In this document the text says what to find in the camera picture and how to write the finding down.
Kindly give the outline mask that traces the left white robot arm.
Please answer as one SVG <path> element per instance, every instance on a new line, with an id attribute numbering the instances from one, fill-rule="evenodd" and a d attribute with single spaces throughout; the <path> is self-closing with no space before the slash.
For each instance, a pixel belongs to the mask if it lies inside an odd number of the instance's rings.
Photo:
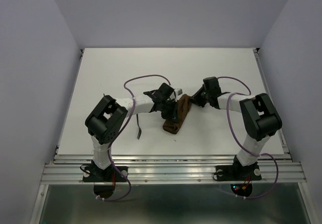
<path id="1" fill-rule="evenodd" d="M 146 91 L 131 98 L 114 99 L 105 95 L 85 120 L 85 126 L 93 142 L 93 159 L 85 170 L 89 176 L 108 180 L 115 169 L 108 157 L 110 144 L 125 126 L 124 121 L 133 115 L 159 111 L 164 120 L 179 122 L 178 98 L 181 88 L 163 83 L 158 89 Z"/>

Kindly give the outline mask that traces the brown cloth napkin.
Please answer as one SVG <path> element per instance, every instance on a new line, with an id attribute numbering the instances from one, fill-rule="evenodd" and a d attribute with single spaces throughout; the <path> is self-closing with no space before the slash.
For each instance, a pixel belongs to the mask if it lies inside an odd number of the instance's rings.
<path id="1" fill-rule="evenodd" d="M 178 122 L 174 123 L 174 121 L 166 120 L 163 124 L 163 130 L 171 133 L 171 134 L 177 134 L 179 130 L 181 129 L 190 109 L 191 109 L 191 97 L 187 94 L 184 94 L 178 101 Z"/>

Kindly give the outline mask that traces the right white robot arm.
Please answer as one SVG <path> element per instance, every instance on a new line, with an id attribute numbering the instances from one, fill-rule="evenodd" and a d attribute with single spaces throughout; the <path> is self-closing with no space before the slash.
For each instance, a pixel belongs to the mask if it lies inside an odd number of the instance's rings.
<path id="1" fill-rule="evenodd" d="M 244 142 L 237 143 L 240 151 L 234 156 L 232 165 L 215 167 L 214 179 L 241 181 L 254 177 L 260 180 L 258 158 L 262 156 L 266 142 L 282 127 L 282 120 L 268 94 L 223 92 L 219 78 L 209 77 L 203 80 L 202 87 L 190 101 L 199 107 L 209 104 L 218 110 L 225 110 L 230 128 L 232 128 L 231 111 L 240 113 L 243 118 L 247 134 Z"/>

